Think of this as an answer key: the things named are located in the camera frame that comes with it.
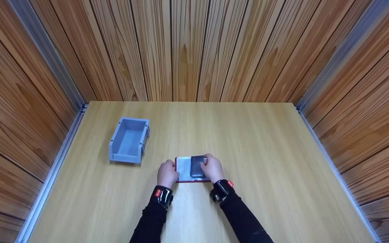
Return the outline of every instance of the wooden table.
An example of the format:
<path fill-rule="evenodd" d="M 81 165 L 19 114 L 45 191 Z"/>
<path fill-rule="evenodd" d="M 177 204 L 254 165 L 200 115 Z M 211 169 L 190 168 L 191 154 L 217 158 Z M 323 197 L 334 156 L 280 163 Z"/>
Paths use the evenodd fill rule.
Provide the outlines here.
<path fill-rule="evenodd" d="M 147 118 L 142 165 L 108 160 L 121 116 Z M 273 240 L 373 242 L 290 103 L 91 102 L 29 242 L 128 242 L 163 161 L 210 152 Z M 237 242 L 211 183 L 181 183 L 162 242 Z"/>

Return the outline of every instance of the dark gray wallet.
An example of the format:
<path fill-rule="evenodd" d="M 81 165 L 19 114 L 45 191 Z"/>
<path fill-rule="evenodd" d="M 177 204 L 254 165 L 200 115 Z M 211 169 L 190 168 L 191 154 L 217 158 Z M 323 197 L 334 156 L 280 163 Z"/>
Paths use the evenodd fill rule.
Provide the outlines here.
<path fill-rule="evenodd" d="M 191 157 L 191 166 L 190 166 L 190 176 L 191 177 L 205 177 L 204 172 L 201 168 L 201 163 L 204 162 L 204 156 L 192 156 Z"/>

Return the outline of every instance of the black sleeve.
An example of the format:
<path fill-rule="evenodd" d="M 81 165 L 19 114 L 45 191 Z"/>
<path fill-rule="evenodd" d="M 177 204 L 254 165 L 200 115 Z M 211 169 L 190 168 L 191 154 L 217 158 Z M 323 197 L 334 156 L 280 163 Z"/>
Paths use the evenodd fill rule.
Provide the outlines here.
<path fill-rule="evenodd" d="M 234 192 L 220 204 L 233 231 L 241 243 L 273 243 L 271 237 Z"/>
<path fill-rule="evenodd" d="M 150 201 L 142 210 L 142 217 L 134 229 L 130 243 L 159 243 L 163 226 L 166 223 L 167 210 L 158 203 Z"/>

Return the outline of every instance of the gray plastic bin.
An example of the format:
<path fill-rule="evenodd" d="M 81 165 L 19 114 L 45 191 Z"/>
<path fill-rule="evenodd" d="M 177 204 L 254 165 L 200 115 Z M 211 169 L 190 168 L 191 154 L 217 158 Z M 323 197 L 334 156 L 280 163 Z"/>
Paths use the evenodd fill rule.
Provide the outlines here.
<path fill-rule="evenodd" d="M 150 120 L 121 117 L 109 143 L 109 160 L 140 163 L 150 136 Z"/>

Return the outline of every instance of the black wrist strap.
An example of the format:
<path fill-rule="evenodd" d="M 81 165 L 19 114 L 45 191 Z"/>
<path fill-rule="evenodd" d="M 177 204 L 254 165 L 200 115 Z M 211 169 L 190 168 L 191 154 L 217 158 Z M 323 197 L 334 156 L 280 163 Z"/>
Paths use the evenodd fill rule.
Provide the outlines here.
<path fill-rule="evenodd" d="M 168 209 L 173 200 L 172 190 L 165 186 L 156 186 L 151 194 L 150 201 L 158 203 L 164 209 Z"/>
<path fill-rule="evenodd" d="M 210 192 L 210 197 L 215 203 L 221 203 L 225 197 L 235 193 L 232 181 L 219 180 L 213 186 L 214 188 Z"/>

